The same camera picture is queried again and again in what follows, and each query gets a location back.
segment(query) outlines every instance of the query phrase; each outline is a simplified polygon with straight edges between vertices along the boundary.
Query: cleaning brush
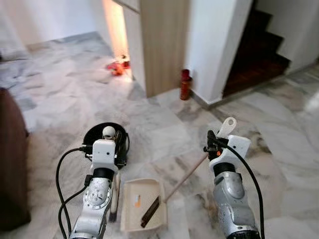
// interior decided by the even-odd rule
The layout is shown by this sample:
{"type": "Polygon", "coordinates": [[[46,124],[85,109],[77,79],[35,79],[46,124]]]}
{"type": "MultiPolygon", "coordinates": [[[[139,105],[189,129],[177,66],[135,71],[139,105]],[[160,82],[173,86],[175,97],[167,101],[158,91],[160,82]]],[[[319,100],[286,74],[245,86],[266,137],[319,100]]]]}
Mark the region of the cleaning brush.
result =
{"type": "MultiPolygon", "coordinates": [[[[176,184],[176,186],[173,188],[173,190],[170,192],[170,194],[163,199],[163,203],[166,203],[168,199],[180,188],[180,186],[185,182],[187,178],[190,177],[190,175],[196,170],[196,168],[199,167],[199,165],[207,158],[208,154],[206,153],[199,161],[196,162],[196,164],[184,175],[184,177],[176,184]]],[[[147,223],[150,221],[156,210],[160,206],[160,196],[156,197],[152,205],[149,207],[149,209],[146,211],[146,213],[143,215],[141,219],[141,227],[145,228],[147,223]]]]}

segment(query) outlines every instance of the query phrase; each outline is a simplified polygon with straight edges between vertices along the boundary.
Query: dark wooden stair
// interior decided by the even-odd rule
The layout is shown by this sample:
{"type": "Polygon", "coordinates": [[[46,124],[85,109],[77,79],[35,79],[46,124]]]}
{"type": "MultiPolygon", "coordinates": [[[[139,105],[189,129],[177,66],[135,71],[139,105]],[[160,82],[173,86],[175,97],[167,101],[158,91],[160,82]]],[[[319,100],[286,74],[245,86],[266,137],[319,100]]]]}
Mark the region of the dark wooden stair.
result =
{"type": "Polygon", "coordinates": [[[284,73],[290,61],[276,52],[283,38],[266,31],[271,15],[252,7],[223,96],[284,73]]]}

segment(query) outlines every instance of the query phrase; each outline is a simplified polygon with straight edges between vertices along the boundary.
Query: brush handle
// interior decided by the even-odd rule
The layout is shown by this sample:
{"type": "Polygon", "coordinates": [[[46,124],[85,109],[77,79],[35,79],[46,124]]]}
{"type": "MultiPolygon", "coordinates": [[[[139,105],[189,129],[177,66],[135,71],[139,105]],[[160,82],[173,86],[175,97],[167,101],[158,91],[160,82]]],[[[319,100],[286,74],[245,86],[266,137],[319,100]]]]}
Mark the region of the brush handle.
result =
{"type": "Polygon", "coordinates": [[[176,184],[170,194],[164,198],[163,203],[166,203],[168,199],[180,188],[180,186],[185,182],[187,178],[199,167],[199,165],[208,157],[208,153],[206,153],[200,160],[196,162],[196,164],[184,175],[184,177],[176,184]]]}

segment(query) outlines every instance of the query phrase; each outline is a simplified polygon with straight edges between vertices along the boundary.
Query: dustpan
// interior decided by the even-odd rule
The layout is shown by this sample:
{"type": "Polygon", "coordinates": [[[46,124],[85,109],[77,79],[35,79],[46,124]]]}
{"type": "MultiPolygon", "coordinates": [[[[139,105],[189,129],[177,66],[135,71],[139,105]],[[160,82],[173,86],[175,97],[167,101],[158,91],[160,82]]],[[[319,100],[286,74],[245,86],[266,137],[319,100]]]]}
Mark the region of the dustpan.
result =
{"type": "Polygon", "coordinates": [[[127,181],[124,184],[124,203],[121,217],[121,230],[137,232],[156,229],[167,224],[166,203],[161,202],[145,228],[141,219],[154,200],[165,197],[163,184],[152,178],[127,181]]]}

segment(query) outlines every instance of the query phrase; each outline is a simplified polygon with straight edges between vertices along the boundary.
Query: brown cushion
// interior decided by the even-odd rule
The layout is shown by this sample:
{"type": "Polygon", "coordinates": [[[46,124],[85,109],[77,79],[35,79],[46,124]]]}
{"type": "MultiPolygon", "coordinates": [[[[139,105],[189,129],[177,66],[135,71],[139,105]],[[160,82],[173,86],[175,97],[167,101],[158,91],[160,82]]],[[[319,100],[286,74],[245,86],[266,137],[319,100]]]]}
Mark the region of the brown cushion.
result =
{"type": "Polygon", "coordinates": [[[29,222],[27,209],[26,130],[19,107],[0,88],[0,230],[29,222]]]}

